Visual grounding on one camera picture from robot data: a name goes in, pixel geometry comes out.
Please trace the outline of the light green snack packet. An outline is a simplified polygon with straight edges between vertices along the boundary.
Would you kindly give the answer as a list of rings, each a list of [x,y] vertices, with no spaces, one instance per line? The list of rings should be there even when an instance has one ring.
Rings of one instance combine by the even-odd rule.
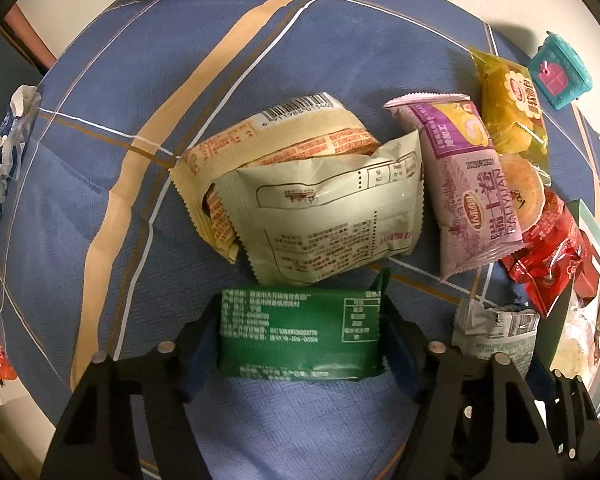
[[[486,307],[475,299],[463,299],[454,318],[452,345],[465,356],[488,360],[505,353],[525,378],[531,365],[540,316],[533,309],[515,306]]]

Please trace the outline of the clear round cake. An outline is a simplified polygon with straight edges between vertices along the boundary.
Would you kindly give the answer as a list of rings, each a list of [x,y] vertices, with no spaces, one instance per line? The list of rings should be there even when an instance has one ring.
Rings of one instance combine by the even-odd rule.
[[[600,365],[600,331],[598,330],[598,297],[588,304],[571,289],[562,333],[550,363],[550,370],[576,378],[590,388]]]

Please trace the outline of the red flower snack packet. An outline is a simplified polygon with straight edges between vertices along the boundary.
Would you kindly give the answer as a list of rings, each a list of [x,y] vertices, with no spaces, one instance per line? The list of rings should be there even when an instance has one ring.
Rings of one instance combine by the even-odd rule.
[[[547,318],[558,297],[586,256],[581,230],[565,202],[548,188],[541,217],[524,232],[524,247],[502,259],[508,276],[524,290],[541,318]]]

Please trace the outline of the dark green snack packet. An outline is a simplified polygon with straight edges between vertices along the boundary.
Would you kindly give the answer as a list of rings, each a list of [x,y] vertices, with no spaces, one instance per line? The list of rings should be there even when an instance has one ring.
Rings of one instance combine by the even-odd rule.
[[[384,372],[380,309],[390,278],[366,289],[253,286],[221,294],[218,367],[227,377],[327,382]]]

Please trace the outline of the purple snack packet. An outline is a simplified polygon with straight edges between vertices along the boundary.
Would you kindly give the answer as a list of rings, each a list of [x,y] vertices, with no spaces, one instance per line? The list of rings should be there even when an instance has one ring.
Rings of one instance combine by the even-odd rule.
[[[419,134],[425,188],[440,228],[442,278],[524,246],[500,155],[469,96],[409,93],[384,109],[404,131]]]

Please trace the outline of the round yellow pastry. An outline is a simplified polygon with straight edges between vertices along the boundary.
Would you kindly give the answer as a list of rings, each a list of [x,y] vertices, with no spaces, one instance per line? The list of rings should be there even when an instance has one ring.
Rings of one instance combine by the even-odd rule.
[[[517,154],[500,157],[522,232],[528,231],[542,216],[545,205],[544,184],[527,159]]]

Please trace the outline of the cream white snack packet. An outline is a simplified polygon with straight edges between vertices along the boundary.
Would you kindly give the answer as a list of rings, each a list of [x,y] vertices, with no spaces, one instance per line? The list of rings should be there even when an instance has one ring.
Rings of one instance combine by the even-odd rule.
[[[409,255],[422,232],[424,175],[412,131],[373,154],[236,169],[215,181],[262,285],[314,284]]]

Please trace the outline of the yellow soft bread packet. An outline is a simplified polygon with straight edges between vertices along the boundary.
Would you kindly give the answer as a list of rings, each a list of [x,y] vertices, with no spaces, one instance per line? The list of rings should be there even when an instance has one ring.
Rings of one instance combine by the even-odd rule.
[[[529,71],[494,54],[470,48],[481,86],[481,118],[501,155],[519,155],[550,182],[548,134]]]

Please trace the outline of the beige barcode snack packet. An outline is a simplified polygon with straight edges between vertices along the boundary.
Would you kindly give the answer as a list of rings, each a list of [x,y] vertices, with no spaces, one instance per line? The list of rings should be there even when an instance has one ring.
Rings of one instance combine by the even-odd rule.
[[[199,236],[234,263],[237,234],[214,189],[214,180],[235,169],[341,154],[372,154],[378,140],[326,92],[299,96],[262,110],[188,148],[171,169]]]

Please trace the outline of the red brick snack packet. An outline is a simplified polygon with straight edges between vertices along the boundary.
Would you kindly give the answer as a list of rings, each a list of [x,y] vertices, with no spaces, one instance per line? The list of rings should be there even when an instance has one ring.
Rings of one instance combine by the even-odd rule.
[[[582,255],[576,274],[574,274],[573,290],[582,302],[582,306],[586,307],[598,295],[600,255],[592,245],[588,234],[583,230],[580,231],[580,237],[582,240]]]

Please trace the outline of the blue plaid tablecloth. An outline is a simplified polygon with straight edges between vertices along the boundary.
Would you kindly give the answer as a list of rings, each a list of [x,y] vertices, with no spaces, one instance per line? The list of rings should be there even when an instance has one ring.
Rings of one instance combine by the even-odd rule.
[[[463,47],[528,56],[446,0],[284,0],[254,34],[228,36],[270,0],[119,0],[73,41],[41,84],[19,180],[0,223],[0,341],[24,388],[56,424],[70,396],[84,292],[104,300],[95,350],[140,356],[199,318],[223,286],[254,277],[196,234],[170,184],[169,154],[120,144],[140,134],[223,39],[235,54],[155,130],[179,155],[268,105],[325,90],[378,140],[399,132],[381,103],[399,90],[457,90],[479,101]],[[594,214],[600,136],[578,112],[548,106],[550,170],[565,202]],[[107,256],[104,291],[85,274],[91,244]],[[416,408],[388,373],[330,386],[221,378],[186,405],[213,479],[371,479],[389,465]]]

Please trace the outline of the blue white tissue pack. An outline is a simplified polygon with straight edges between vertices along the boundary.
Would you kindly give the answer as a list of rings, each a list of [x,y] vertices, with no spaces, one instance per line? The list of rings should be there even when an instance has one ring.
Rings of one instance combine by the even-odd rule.
[[[23,84],[10,98],[9,108],[0,125],[0,222],[9,185],[19,178],[23,151],[40,102],[38,89]]]

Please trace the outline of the teal toy house box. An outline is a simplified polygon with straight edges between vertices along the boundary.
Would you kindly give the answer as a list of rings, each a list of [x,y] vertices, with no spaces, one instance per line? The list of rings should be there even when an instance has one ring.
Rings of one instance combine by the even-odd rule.
[[[561,110],[593,87],[582,58],[564,38],[552,32],[547,34],[527,68],[536,88],[555,110]]]

